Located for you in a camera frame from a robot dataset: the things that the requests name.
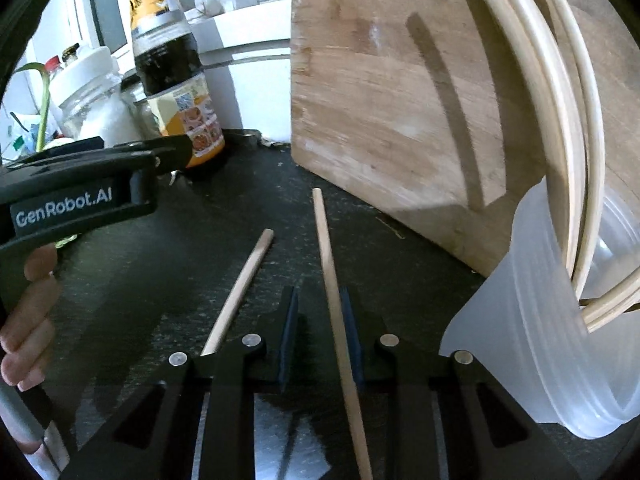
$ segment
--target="red bottle cap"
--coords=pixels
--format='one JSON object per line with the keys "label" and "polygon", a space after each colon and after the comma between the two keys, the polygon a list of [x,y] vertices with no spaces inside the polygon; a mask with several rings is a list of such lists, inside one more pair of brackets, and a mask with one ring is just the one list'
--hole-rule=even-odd
{"label": "red bottle cap", "polygon": [[44,68],[47,69],[47,72],[53,72],[59,66],[60,66],[60,58],[58,56],[52,57],[44,64]]}

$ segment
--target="metal screw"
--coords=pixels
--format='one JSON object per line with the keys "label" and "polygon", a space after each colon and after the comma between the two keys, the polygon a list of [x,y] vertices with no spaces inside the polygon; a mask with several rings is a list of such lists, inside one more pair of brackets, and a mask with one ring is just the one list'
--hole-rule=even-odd
{"label": "metal screw", "polygon": [[171,366],[182,366],[185,362],[188,361],[187,354],[184,352],[176,352],[175,354],[171,354],[169,356],[169,364]]}
{"label": "metal screw", "polygon": [[459,362],[461,365],[469,365],[474,361],[474,356],[471,352],[467,352],[466,350],[458,350],[453,357]]}
{"label": "metal screw", "polygon": [[252,348],[258,346],[262,342],[262,338],[257,334],[247,334],[242,338],[242,344]]}
{"label": "metal screw", "polygon": [[400,339],[395,334],[385,334],[380,336],[380,344],[382,346],[393,348],[394,346],[398,346],[399,343]]}

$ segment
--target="white lid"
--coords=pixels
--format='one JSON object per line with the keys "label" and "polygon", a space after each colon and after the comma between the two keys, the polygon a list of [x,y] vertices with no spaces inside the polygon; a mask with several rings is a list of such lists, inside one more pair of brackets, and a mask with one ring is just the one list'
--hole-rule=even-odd
{"label": "white lid", "polygon": [[93,79],[112,73],[113,59],[108,47],[101,46],[73,62],[51,82],[51,100],[60,108],[64,102]]}

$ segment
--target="wooden chopstick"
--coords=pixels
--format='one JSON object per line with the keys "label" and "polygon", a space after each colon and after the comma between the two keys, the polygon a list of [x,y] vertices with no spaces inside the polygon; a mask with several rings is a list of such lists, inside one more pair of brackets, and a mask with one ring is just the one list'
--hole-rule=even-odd
{"label": "wooden chopstick", "polygon": [[358,463],[361,480],[372,480],[371,462],[369,460],[369,450],[367,449],[367,437],[362,421],[360,410],[360,399],[358,390],[353,380],[351,370],[351,360],[349,358],[349,348],[347,344],[347,333],[344,328],[342,317],[342,304],[340,302],[340,291],[338,290],[338,278],[335,274],[334,256],[331,249],[331,238],[329,237],[329,226],[326,221],[324,211],[324,200],[322,190],[315,188],[313,191],[314,211],[316,213],[316,227],[318,228],[318,243],[320,244],[320,259],[322,261],[322,274],[324,275],[324,288],[329,304],[329,315],[331,318],[331,328],[334,332],[335,356],[338,360],[338,370],[340,371],[340,384],[342,385],[342,395],[344,397],[344,407],[349,420],[349,430],[353,441],[353,449]]}
{"label": "wooden chopstick", "polygon": [[269,250],[272,241],[273,231],[271,229],[265,229],[262,232],[258,243],[255,245],[254,250],[244,264],[244,267],[236,279],[228,298],[226,298],[225,304],[220,311],[220,315],[218,316],[216,323],[213,325],[213,329],[211,329],[211,333],[209,334],[207,343],[202,349],[201,355],[213,354],[220,350],[220,346],[225,340],[226,333],[228,332],[229,327],[233,323],[236,313],[240,308],[242,298],[244,298],[246,290],[249,288],[249,285],[251,285],[255,273],[258,272],[264,255]]}

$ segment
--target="wooden cutting board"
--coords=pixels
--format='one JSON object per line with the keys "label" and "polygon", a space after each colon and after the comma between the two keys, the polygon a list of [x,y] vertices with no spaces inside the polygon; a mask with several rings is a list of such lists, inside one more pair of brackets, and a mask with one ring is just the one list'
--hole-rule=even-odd
{"label": "wooden cutting board", "polygon": [[[577,83],[562,28],[536,1]],[[520,69],[488,7],[292,2],[295,161],[488,276],[546,168]],[[607,185],[640,218],[640,50],[608,0],[569,2],[602,95]]]}

